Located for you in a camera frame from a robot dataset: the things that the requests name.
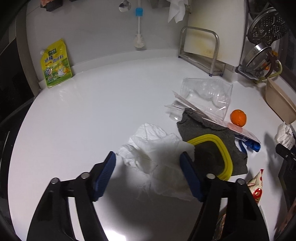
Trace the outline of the yellow rimmed container lid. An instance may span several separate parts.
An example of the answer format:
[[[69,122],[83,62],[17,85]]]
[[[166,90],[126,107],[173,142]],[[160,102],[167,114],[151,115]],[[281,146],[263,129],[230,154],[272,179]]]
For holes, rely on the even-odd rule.
[[[228,181],[233,172],[233,162],[227,147],[217,135],[205,134],[187,141],[187,143],[194,145],[195,147],[198,147],[206,142],[210,142],[211,144],[213,143],[215,145],[215,147],[219,150],[219,154],[221,155],[223,160],[223,170],[219,172],[217,177],[220,180]]]

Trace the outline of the white paper towel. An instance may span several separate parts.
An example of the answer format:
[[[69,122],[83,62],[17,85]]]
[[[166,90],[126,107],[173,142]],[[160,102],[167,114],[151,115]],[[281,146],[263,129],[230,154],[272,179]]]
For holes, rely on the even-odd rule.
[[[186,152],[194,159],[195,147],[175,133],[167,134],[150,123],[141,125],[117,156],[124,164],[148,178],[147,185],[154,193],[185,201],[194,199],[180,168],[180,155]]]

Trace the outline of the red snack wrapper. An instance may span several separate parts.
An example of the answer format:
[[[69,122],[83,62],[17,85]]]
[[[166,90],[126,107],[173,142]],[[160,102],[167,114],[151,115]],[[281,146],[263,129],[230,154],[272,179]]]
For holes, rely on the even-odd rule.
[[[256,203],[259,203],[261,197],[262,197],[262,192],[263,192],[263,180],[262,180],[262,175],[263,175],[264,169],[261,169],[255,177],[253,177],[251,180],[247,182],[247,186],[252,193],[252,196],[255,200]]]

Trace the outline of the clear plastic packaging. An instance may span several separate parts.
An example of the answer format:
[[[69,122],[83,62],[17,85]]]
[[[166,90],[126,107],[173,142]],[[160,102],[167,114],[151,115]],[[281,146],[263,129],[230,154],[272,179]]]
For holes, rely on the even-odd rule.
[[[233,85],[220,79],[185,78],[178,93],[206,114],[224,120],[231,102]],[[166,113],[175,121],[182,118],[187,107],[176,98],[166,105]]]

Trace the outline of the beige plastic basin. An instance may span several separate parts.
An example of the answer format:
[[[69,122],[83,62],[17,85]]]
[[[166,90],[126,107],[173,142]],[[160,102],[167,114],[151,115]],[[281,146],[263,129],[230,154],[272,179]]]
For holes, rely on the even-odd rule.
[[[295,121],[295,104],[270,78],[267,78],[266,82],[265,100],[269,107],[286,124],[291,124]]]

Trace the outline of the hanging white cloth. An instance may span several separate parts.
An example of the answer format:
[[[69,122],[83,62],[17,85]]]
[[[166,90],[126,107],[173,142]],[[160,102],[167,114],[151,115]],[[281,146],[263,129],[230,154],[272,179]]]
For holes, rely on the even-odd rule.
[[[168,23],[174,19],[176,23],[183,20],[188,0],[168,0],[170,3]]]

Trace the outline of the orange tangerine peel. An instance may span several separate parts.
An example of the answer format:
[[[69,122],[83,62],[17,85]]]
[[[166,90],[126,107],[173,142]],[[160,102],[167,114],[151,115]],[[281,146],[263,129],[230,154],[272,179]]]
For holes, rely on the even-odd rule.
[[[247,116],[242,110],[236,109],[230,114],[230,120],[234,125],[243,127],[247,122]]]

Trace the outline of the hanging steel ladle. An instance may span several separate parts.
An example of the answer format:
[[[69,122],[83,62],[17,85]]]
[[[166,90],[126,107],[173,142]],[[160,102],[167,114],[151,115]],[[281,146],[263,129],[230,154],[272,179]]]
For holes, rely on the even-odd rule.
[[[119,4],[119,11],[122,13],[125,13],[127,11],[130,11],[132,5],[128,0],[123,0],[120,4]]]

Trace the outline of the black wall utensil rail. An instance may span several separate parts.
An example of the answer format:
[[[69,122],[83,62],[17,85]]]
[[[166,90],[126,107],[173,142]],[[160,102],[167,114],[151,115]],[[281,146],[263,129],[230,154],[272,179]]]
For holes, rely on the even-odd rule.
[[[63,0],[40,1],[40,7],[48,12],[52,12],[63,5]]]

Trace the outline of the white cutting board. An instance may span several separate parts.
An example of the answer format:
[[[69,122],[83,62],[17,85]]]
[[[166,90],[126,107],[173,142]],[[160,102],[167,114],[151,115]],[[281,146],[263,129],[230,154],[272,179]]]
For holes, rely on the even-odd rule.
[[[219,37],[217,60],[238,66],[245,36],[246,2],[241,0],[192,1],[188,26],[215,32]],[[213,58],[215,37],[188,29],[184,51]]]

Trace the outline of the dark grey rag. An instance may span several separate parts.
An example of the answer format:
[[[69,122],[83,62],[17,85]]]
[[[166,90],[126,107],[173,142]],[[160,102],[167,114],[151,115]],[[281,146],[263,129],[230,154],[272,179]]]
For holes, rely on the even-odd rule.
[[[182,119],[177,122],[177,127],[184,141],[189,141],[205,134],[218,136],[224,142],[233,162],[232,175],[236,176],[248,173],[247,154],[237,148],[234,133],[229,128],[203,119],[190,108],[186,108],[183,111]]]

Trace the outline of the perforated steel steamer plate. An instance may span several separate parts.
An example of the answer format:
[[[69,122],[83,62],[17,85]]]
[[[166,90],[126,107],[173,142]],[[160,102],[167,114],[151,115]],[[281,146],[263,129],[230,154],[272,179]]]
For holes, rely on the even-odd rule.
[[[251,23],[247,37],[253,44],[265,43],[271,45],[282,38],[289,31],[289,27],[279,12],[274,8],[267,8]]]

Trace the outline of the yellow green seasoning pouch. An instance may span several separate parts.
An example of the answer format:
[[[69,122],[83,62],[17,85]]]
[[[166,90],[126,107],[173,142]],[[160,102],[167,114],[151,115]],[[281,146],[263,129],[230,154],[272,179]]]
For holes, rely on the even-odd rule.
[[[63,39],[47,47],[42,54],[40,64],[48,88],[73,77]]]

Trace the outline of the steel pot lid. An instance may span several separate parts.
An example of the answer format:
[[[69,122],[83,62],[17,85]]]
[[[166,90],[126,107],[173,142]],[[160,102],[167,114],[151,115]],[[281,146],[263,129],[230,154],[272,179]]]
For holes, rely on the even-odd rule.
[[[241,65],[244,72],[252,72],[262,65],[266,59],[267,53],[272,50],[272,47],[266,43],[255,45],[244,57]]]

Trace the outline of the white blue bottle brush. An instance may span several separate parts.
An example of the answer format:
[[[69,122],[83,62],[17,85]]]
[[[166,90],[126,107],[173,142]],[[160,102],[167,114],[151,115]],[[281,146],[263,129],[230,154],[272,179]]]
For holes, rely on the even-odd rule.
[[[141,33],[141,18],[144,13],[141,2],[141,0],[137,0],[137,8],[135,9],[135,16],[137,17],[137,33],[133,44],[136,49],[143,49],[145,47],[144,38]]]

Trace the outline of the small crumpled white tissue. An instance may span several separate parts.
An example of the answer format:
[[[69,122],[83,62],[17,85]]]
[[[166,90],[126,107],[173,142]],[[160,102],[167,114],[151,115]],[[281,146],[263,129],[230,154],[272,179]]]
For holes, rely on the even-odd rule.
[[[295,146],[296,126],[295,121],[291,124],[283,122],[280,124],[275,136],[277,144],[282,144],[287,149],[291,150]]]

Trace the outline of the black dish rack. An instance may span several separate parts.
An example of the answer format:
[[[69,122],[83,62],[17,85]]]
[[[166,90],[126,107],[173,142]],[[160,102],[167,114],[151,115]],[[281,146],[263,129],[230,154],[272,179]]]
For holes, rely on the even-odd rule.
[[[253,20],[261,14],[267,8],[274,7],[269,1],[246,1],[247,5],[247,16],[245,23],[245,40],[244,44],[250,44],[251,46],[243,46],[241,60],[239,65],[236,67],[235,72],[254,82],[264,81],[267,78],[276,77],[282,72],[282,65],[277,54],[272,50],[267,53],[266,59],[262,62],[262,65],[252,72],[244,72],[241,65],[244,57],[247,53],[257,44],[249,42],[247,37],[248,29]]]

